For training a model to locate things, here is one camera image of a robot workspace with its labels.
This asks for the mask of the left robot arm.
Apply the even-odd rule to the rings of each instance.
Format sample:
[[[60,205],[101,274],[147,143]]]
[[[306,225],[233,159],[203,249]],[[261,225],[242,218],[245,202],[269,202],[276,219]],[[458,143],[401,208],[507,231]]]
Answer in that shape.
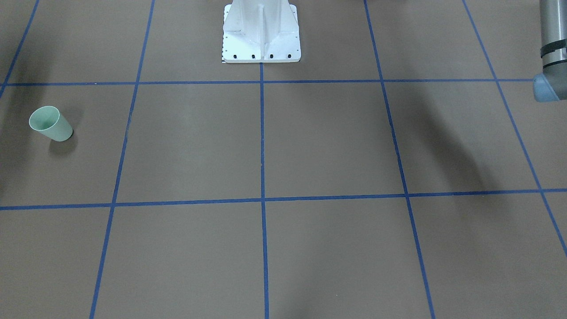
[[[540,0],[542,73],[533,77],[533,96],[538,102],[567,98],[567,2]]]

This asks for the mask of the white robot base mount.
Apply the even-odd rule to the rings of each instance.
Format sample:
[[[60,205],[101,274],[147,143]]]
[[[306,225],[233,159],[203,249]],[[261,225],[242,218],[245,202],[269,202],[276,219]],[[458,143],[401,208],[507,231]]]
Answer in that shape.
[[[298,12],[289,1],[233,0],[223,14],[223,63],[300,61]]]

